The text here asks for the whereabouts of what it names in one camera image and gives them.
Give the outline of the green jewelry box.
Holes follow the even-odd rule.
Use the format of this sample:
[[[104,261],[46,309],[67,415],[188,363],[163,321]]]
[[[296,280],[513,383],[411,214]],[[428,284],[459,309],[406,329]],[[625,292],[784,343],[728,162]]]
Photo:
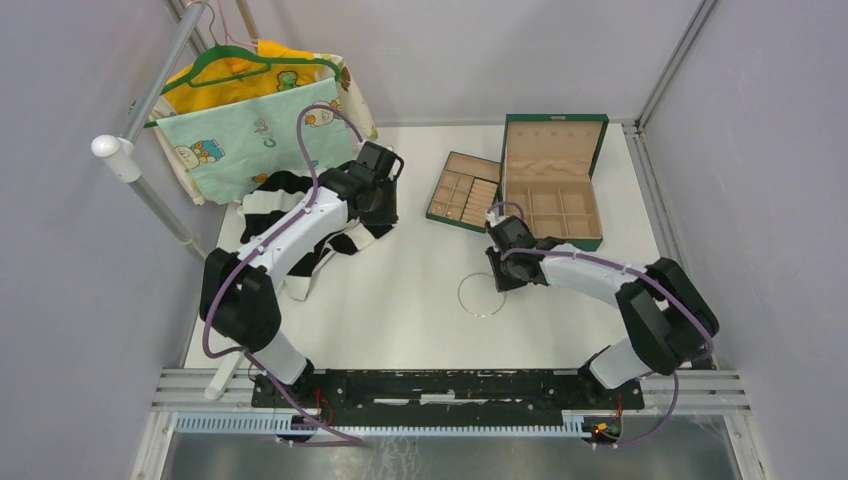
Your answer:
[[[599,113],[507,114],[499,211],[521,216],[537,238],[596,251],[603,231],[592,177],[608,125]]]

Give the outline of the green jewelry tray with compartments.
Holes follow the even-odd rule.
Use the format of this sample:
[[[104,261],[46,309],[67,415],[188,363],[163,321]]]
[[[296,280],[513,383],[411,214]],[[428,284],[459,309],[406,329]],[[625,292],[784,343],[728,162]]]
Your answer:
[[[428,220],[484,233],[486,212],[495,201],[501,166],[488,159],[451,151],[427,205]],[[438,208],[437,215],[430,210]],[[453,218],[446,211],[453,211]]]

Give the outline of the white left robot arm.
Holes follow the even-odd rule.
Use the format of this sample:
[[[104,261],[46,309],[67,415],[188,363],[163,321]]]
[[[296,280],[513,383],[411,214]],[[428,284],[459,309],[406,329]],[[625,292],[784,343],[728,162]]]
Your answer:
[[[315,174],[291,211],[236,251],[213,250],[205,260],[199,317],[235,343],[277,379],[275,392],[290,407],[314,394],[304,374],[310,361],[281,331],[277,299],[286,276],[316,245],[353,225],[393,226],[398,221],[397,181],[404,160],[365,142],[355,160]]]

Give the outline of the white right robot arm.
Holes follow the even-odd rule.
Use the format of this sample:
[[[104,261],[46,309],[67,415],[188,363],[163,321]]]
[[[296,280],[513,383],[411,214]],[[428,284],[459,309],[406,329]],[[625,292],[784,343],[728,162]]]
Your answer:
[[[586,252],[563,239],[533,236],[518,216],[485,215],[486,250],[495,287],[528,285],[573,290],[615,308],[626,337],[580,368],[580,400],[591,408],[612,401],[618,387],[651,373],[672,375],[682,364],[710,356],[718,320],[674,260],[628,264]]]

